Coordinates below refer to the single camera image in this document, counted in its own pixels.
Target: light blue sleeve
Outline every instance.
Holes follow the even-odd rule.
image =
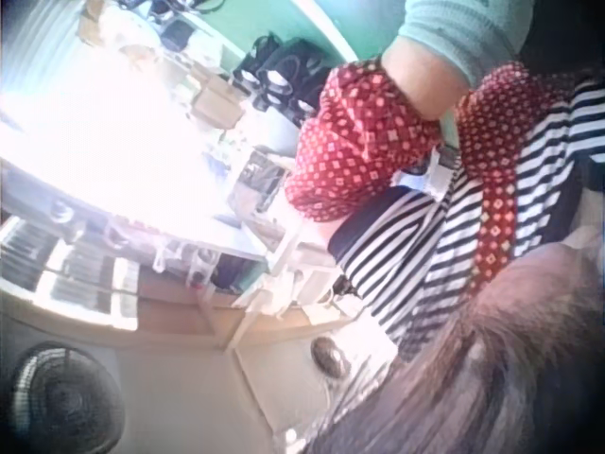
[[[399,34],[449,60],[476,88],[517,58],[533,6],[533,0],[407,0]]]

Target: fan grille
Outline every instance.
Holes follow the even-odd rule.
[[[45,344],[15,377],[10,419],[34,452],[107,453],[124,430],[124,408],[109,373],[76,349]]]

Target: green wall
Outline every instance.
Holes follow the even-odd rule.
[[[316,0],[316,3],[361,59],[383,50],[396,36],[404,17],[405,0]],[[330,42],[291,0],[227,0],[220,11],[202,18],[244,51],[250,50],[259,36],[273,32],[284,41],[305,38],[328,52],[333,63],[342,62]],[[233,57],[226,59],[227,66],[232,66]]]

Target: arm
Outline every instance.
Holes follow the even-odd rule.
[[[425,119],[439,119],[494,68],[516,60],[533,0],[408,0],[383,66]]]

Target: desk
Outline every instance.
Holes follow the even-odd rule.
[[[136,219],[174,239],[263,261],[266,246],[246,228],[212,218],[229,212],[205,163],[193,154],[101,156],[32,139],[0,123],[0,158],[95,210]]]

